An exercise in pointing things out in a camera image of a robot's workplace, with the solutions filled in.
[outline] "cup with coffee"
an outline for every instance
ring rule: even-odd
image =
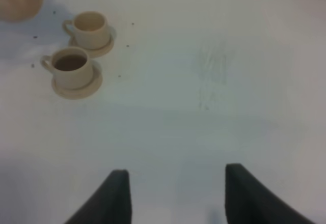
[[[41,65],[53,74],[52,87],[64,97],[86,97],[101,85],[100,72],[82,48],[67,47],[43,56]]]
[[[83,12],[73,20],[65,20],[64,31],[71,36],[70,46],[84,48],[90,57],[110,51],[112,39],[107,19],[98,12]]]

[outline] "table surface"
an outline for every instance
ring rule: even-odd
[[[224,169],[240,162],[325,223],[325,3],[45,0],[1,23],[0,222],[63,223],[128,169],[133,223],[226,224]],[[87,10],[115,46],[96,59],[100,90],[65,100],[39,58]]]

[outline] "saucer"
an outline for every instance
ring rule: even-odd
[[[80,47],[78,45],[78,43],[76,42],[75,37],[70,38],[69,46]],[[110,36],[109,42],[107,43],[107,45],[105,45],[102,48],[99,48],[99,49],[86,49],[83,47],[81,47],[81,48],[83,50],[85,50],[91,58],[98,58],[98,57],[103,56],[104,54],[107,54],[108,52],[110,52],[111,49],[113,48],[113,46],[114,46],[114,39],[112,36]]]
[[[102,85],[101,72],[93,65],[94,76],[92,81],[83,88],[66,89],[57,85],[56,80],[52,79],[52,88],[56,94],[67,99],[82,99],[94,94]]]

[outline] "black object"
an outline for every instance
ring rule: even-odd
[[[113,171],[66,224],[131,224],[129,173]]]
[[[312,224],[241,164],[226,166],[225,209],[229,224]]]
[[[229,224],[313,224],[270,192],[241,164],[226,166]],[[113,171],[66,224],[131,224],[127,171]]]

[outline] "beige cup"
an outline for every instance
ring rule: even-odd
[[[100,49],[110,41],[110,29],[105,16],[98,12],[83,12],[73,20],[65,20],[63,29],[85,49]]]
[[[67,47],[55,52],[52,56],[43,56],[41,65],[53,74],[56,84],[65,89],[85,87],[94,76],[88,54],[79,47]]]

